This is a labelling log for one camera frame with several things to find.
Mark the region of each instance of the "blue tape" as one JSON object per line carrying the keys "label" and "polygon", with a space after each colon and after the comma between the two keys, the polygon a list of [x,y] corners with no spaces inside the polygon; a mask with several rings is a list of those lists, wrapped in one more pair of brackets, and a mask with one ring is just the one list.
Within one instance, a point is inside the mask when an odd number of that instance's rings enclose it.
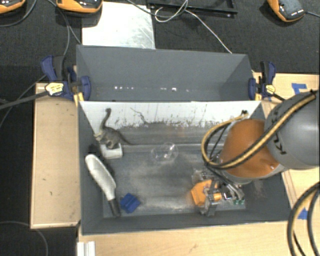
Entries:
{"label": "blue tape", "polygon": [[307,89],[307,85],[305,83],[292,83],[291,86],[295,95],[300,93],[300,89]]}
{"label": "blue tape", "polygon": [[298,216],[298,220],[306,220],[308,215],[308,211],[306,208],[303,208],[303,210],[300,212]]}

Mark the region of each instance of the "white paper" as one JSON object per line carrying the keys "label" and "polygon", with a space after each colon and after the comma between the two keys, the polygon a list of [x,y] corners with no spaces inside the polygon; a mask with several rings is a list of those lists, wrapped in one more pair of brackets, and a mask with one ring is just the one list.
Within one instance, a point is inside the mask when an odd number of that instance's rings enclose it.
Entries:
{"label": "white paper", "polygon": [[151,16],[132,4],[104,2],[98,24],[82,29],[82,44],[155,49]]}

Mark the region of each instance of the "orange gripper part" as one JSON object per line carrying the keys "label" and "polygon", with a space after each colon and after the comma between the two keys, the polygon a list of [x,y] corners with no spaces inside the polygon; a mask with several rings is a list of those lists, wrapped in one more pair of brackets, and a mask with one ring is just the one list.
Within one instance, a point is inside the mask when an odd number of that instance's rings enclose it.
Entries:
{"label": "orange gripper part", "polygon": [[205,204],[206,195],[204,189],[210,188],[211,183],[211,179],[204,180],[194,185],[191,189],[191,195],[196,206],[203,206]]}

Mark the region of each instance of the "black carpet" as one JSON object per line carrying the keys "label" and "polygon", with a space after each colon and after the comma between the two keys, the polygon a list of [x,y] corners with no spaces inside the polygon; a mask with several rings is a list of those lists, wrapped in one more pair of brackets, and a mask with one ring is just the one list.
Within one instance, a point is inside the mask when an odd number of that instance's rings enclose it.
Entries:
{"label": "black carpet", "polygon": [[[260,70],[260,61],[267,60],[275,63],[278,72],[319,73],[319,18],[306,15],[297,22],[283,23],[268,10],[264,0],[235,2],[238,14],[234,18],[197,13],[233,53],[248,54],[255,71]],[[320,13],[318,0],[301,2],[307,10]],[[28,0],[27,9],[31,4],[32,0]],[[0,18],[0,25],[8,19]],[[69,17],[69,22],[80,37],[80,19]],[[168,23],[154,22],[153,25],[159,49],[226,52],[188,13]],[[39,0],[22,23],[0,28],[0,99],[13,101],[19,97],[43,75],[41,59],[47,55],[62,55],[66,44],[64,21],[45,0]],[[76,63],[75,45],[71,36],[66,66]],[[6,112],[6,109],[0,111],[0,122]],[[1,256],[45,255],[38,233],[15,223],[1,224],[5,221],[29,223],[32,150],[33,104],[29,102],[14,107],[0,128]],[[43,230],[43,235],[48,242],[49,255],[75,254],[75,228],[47,229]]]}

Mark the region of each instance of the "wooden board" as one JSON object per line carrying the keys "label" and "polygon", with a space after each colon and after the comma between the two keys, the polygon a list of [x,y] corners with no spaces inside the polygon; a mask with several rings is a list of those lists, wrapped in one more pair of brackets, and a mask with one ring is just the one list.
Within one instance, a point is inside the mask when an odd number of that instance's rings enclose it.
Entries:
{"label": "wooden board", "polygon": [[[38,84],[36,93],[43,91]],[[35,101],[31,228],[75,226],[80,220],[76,110],[60,97]]]}

